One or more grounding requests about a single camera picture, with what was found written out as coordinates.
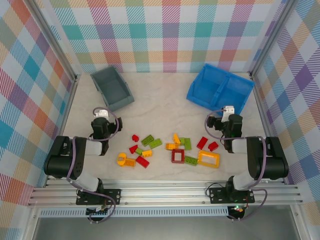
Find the yellow lego window frame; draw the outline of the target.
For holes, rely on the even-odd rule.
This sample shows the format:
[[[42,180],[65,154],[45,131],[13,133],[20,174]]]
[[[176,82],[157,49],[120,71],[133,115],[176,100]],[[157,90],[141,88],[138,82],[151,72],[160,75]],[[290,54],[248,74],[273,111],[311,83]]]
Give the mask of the yellow lego window frame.
[[[204,157],[213,159],[214,163],[205,162],[204,161]],[[199,153],[198,153],[197,164],[205,166],[205,167],[208,167],[208,168],[217,169],[220,166],[220,155],[217,154],[217,153],[200,150]]]

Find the grey plastic bin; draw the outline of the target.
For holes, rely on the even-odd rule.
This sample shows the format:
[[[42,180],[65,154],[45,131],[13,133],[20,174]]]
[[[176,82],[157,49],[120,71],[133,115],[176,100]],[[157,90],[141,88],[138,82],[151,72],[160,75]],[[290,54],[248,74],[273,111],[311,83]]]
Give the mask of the grey plastic bin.
[[[90,76],[97,91],[101,93],[106,106],[112,112],[135,101],[127,82],[114,66],[96,71]]]

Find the blue two-compartment plastic bin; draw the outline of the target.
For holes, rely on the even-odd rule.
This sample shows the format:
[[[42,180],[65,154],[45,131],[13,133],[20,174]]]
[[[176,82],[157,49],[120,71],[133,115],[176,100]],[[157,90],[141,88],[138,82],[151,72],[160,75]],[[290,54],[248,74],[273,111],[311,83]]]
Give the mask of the blue two-compartment plastic bin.
[[[239,115],[254,86],[251,80],[205,64],[190,85],[186,99],[211,111],[233,106]]]

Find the long red lego brick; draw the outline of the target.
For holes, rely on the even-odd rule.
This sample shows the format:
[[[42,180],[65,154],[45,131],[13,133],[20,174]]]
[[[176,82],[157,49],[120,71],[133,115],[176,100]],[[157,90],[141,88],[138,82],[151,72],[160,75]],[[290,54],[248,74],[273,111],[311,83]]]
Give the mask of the long red lego brick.
[[[136,158],[136,163],[138,163],[139,165],[141,165],[142,167],[144,167],[145,169],[149,166],[150,162],[147,161],[146,159],[144,159],[142,156],[138,156]]]

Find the red lego window frame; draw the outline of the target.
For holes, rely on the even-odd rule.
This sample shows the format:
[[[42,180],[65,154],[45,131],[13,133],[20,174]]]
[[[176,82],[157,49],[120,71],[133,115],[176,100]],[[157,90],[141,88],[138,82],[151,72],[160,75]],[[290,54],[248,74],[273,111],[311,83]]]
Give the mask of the red lego window frame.
[[[185,150],[184,149],[173,149],[171,151],[171,162],[173,164],[184,164],[185,163]]]

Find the small circuit board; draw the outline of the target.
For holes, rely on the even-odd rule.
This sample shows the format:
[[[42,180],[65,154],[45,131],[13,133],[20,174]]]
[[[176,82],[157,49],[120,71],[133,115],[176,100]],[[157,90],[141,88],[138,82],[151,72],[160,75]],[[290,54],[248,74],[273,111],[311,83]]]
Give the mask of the small circuit board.
[[[95,217],[106,217],[109,214],[109,207],[102,205],[97,207],[89,207],[86,209],[85,214],[87,216]]]

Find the circuit board with lights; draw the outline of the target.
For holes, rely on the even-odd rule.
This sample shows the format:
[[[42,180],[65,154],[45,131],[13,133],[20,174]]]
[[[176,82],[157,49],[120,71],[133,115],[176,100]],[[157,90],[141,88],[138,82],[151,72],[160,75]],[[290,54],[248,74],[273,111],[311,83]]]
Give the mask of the circuit board with lights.
[[[229,206],[228,213],[230,216],[235,217],[237,215],[244,215],[246,209],[247,209],[246,206],[239,206],[239,205]]]

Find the aluminium side rail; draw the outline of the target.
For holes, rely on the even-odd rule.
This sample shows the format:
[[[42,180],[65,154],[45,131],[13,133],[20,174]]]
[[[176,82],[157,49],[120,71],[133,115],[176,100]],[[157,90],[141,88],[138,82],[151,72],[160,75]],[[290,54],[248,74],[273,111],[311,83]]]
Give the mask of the aluminium side rail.
[[[284,150],[279,138],[271,133],[271,126],[268,122],[267,114],[263,109],[263,103],[258,91],[258,84],[256,83],[255,78],[252,81],[254,83],[253,93],[266,138],[267,157],[263,177],[270,180],[285,179],[289,174],[289,165]]]
[[[71,87],[70,87],[70,93],[69,93],[69,98],[68,98],[68,101],[66,103],[66,107],[64,108],[64,112],[63,112],[63,118],[61,120],[61,125],[60,125],[60,128],[56,134],[56,137],[58,136],[62,136],[63,133],[64,133],[64,130],[65,130],[65,127],[66,127],[66,124],[67,124],[67,120],[68,120],[68,117],[69,117],[69,114],[70,114],[70,110],[71,110],[71,107],[72,107],[72,104],[73,104],[73,101],[74,101],[74,98],[75,98],[75,94],[76,94],[76,91],[77,91],[77,88],[78,88],[78,85],[79,85],[79,81],[80,81],[80,78],[81,78],[81,74],[77,74],[77,75],[74,75],[74,78],[72,80],[72,84],[71,84]],[[53,141],[52,145],[51,145],[51,148],[48,152],[48,156],[47,156],[47,159],[45,160],[45,163],[44,163],[44,166],[43,166],[43,170],[45,168],[45,166],[47,165],[46,162],[49,161],[49,158],[51,157],[51,152],[52,152],[52,148],[54,146],[54,142],[55,140]],[[50,178],[50,175],[44,170],[44,173],[45,173],[45,181],[42,185],[43,188],[46,187],[47,185],[47,181],[48,179]]]

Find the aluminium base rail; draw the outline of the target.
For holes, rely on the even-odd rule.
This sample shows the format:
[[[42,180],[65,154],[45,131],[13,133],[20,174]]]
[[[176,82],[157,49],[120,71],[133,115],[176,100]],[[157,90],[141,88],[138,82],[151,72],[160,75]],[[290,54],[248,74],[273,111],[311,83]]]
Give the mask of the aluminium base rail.
[[[106,189],[120,189],[120,207],[191,207],[208,206],[208,186],[204,180],[103,180]],[[282,180],[262,181],[256,186],[254,205],[266,199],[267,206],[301,205],[303,197],[298,186]],[[76,189],[64,179],[50,178],[45,187],[35,188],[29,208],[76,206]]]

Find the aluminium upright post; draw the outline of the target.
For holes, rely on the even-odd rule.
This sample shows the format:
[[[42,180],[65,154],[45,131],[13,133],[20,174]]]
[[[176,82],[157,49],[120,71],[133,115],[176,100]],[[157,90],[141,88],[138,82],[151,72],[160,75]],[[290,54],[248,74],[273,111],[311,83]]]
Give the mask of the aluminium upright post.
[[[23,0],[31,15],[35,18],[36,23],[39,25],[40,30],[43,32],[44,37],[52,47],[57,59],[60,61],[63,69],[67,75],[72,79],[74,83],[79,81],[78,74],[72,68],[69,60],[67,59],[61,45],[59,44],[51,25],[47,22],[47,19],[43,15],[41,9],[36,3],[36,0]]]
[[[264,36],[261,45],[258,47],[255,52],[256,55],[252,60],[252,63],[249,67],[248,73],[250,78],[253,80],[257,75],[258,71],[265,62],[267,55],[270,53],[271,48],[273,47],[276,40],[279,38],[285,24],[287,23],[289,17],[292,14],[292,11],[295,9],[299,0],[276,0],[275,3],[279,3],[277,10],[273,14],[273,18],[270,20],[270,23],[267,25],[267,30]]]

